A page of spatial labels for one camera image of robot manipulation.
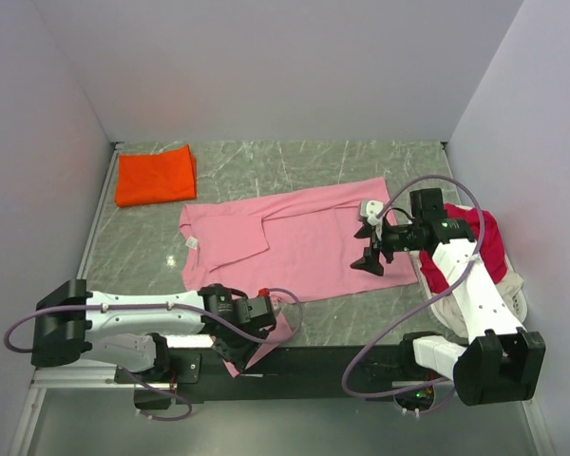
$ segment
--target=gray floor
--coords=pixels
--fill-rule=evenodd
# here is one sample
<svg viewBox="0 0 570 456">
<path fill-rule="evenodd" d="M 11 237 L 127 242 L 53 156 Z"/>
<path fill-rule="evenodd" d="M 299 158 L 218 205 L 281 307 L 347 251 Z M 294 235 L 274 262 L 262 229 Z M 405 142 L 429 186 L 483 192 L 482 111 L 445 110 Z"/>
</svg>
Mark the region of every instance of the gray floor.
<svg viewBox="0 0 570 456">
<path fill-rule="evenodd" d="M 158 153 L 180 143 L 123 144 L 120 153 Z M 239 200 L 376 176 L 394 192 L 425 174 L 449 176 L 437 142 L 204 142 L 198 202 Z M 117 172 L 109 184 L 86 268 L 90 289 L 117 294 L 181 290 L 186 259 L 178 231 L 182 203 L 118 209 Z M 442 182 L 447 201 L 456 191 Z M 406 199 L 399 205 L 408 207 Z M 421 304 L 418 284 L 305 304 L 303 331 L 292 345 L 362 344 Z M 440 329 L 420 313 L 386 337 Z M 416 421 L 390 403 L 356 399 L 207 403 L 185 422 L 148 423 L 133 415 L 131 390 L 47 392 L 31 455 L 532 455 L 522 407 L 468 408 L 457 399 Z"/>
<path fill-rule="evenodd" d="M 179 146 L 181 142 L 126 143 L 119 151 L 147 154 Z M 200 142 L 190 146 L 199 159 L 197 202 L 241 200 L 375 177 L 384 177 L 394 193 L 418 176 L 450 176 L 438 142 Z M 118 170 L 109 185 L 87 265 L 89 288 L 122 295 L 179 292 L 187 257 L 178 227 L 183 203 L 120 209 L 114 203 L 117 181 Z M 420 186 L 435 185 L 444 189 L 446 201 L 460 202 L 447 182 L 427 181 Z M 407 195 L 397 202 L 409 208 Z M 412 284 L 306 303 L 303 328 L 290 345 L 363 344 L 424 299 L 421 287 Z M 429 312 L 408 320 L 382 343 L 398 343 L 405 333 L 441 331 Z M 294 323 L 296 311 L 286 308 L 285 313 Z"/>
</svg>

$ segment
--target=marble tabletop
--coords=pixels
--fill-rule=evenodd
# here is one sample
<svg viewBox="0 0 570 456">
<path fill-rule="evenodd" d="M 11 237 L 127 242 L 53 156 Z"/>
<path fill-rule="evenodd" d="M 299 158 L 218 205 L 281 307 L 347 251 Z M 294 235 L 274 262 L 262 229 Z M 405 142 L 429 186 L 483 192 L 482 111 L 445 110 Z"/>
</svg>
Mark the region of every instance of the marble tabletop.
<svg viewBox="0 0 570 456">
<path fill-rule="evenodd" d="M 183 142 L 127 142 L 118 154 L 156 154 Z M 438 142 L 286 141 L 190 142 L 198 159 L 197 202 L 222 202 L 291 192 L 302 188 L 383 177 L 389 192 L 418 176 L 451 176 Z M 107 186 L 85 267 L 89 290 L 127 295 L 173 294 L 183 289 L 181 270 L 188 248 L 179 231 L 184 202 L 118 208 L 115 166 Z M 427 180 L 416 188 L 439 186 L 444 200 L 459 203 L 453 185 Z M 409 209 L 407 195 L 397 205 Z M 404 222 L 397 214 L 399 222 Z M 422 304 L 418 283 L 304 303 L 304 324 L 290 346 L 359 345 L 397 316 Z M 284 308 L 291 324 L 296 310 Z M 399 343 L 403 334 L 439 331 L 430 311 L 404 322 L 381 343 Z"/>
</svg>

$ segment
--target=pink sleeve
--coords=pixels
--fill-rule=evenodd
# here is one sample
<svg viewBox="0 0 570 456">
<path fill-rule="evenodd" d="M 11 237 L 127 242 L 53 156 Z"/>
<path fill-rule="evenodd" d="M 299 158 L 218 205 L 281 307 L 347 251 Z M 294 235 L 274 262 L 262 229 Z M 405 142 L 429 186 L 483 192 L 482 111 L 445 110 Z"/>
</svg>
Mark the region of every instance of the pink sleeve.
<svg viewBox="0 0 570 456">
<path fill-rule="evenodd" d="M 199 264 L 209 272 L 268 250 L 260 216 L 202 216 L 192 227 Z"/>
</svg>

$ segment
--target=crumpled red cloth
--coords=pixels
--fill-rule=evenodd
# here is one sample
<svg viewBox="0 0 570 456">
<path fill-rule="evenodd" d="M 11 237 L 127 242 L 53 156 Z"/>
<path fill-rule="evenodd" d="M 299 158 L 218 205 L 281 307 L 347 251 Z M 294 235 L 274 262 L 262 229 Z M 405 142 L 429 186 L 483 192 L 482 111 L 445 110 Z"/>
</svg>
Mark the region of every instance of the crumpled red cloth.
<svg viewBox="0 0 570 456">
<path fill-rule="evenodd" d="M 451 219 L 465 219 L 475 238 L 479 236 L 479 215 L 477 209 L 471 210 L 461 209 L 453 204 L 445 204 L 447 216 Z M 484 261 L 485 268 L 492 277 L 494 283 L 503 280 L 506 275 L 506 263 L 504 262 L 504 245 L 501 232 L 498 229 L 498 222 L 487 211 L 482 211 L 485 219 L 485 237 L 480 255 Z M 444 275 L 437 269 L 433 260 L 428 256 L 427 252 L 420 253 L 420 262 L 422 264 L 420 271 L 427 278 L 428 288 L 432 293 L 440 293 L 447 288 L 447 282 Z"/>
</svg>

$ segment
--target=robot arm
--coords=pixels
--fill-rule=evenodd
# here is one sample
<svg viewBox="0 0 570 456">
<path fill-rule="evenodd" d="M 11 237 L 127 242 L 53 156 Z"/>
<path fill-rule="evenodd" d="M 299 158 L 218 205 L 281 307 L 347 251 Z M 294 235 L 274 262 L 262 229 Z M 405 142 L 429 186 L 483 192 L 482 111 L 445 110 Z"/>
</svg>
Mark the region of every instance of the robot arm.
<svg viewBox="0 0 570 456">
<path fill-rule="evenodd" d="M 104 310 L 38 317 L 31 357 L 34 366 L 55 367 L 80 358 L 92 359 L 121 366 L 151 381 L 170 368 L 162 335 L 207 333 L 214 337 L 213 349 L 242 371 L 260 344 L 240 337 L 211 318 L 175 305 L 205 310 L 262 339 L 276 325 L 267 293 L 249 298 L 218 284 L 180 294 L 116 295 L 89 293 L 84 280 L 70 280 L 38 303 L 36 310 L 68 304 L 94 305 Z"/>
<path fill-rule="evenodd" d="M 359 219 L 363 227 L 356 238 L 369 238 L 370 246 L 351 267 L 381 276 L 394 252 L 427 251 L 452 285 L 469 261 L 473 266 L 465 281 L 453 290 L 468 330 L 468 347 L 447 341 L 439 334 L 407 334 L 416 365 L 453 380 L 467 405 L 526 400 L 534 395 L 545 346 L 538 332 L 527 332 L 503 303 L 480 258 L 470 227 L 463 219 L 447 217 L 441 190 L 410 192 L 411 224 L 391 226 L 377 218 L 384 207 L 363 201 Z"/>
</svg>

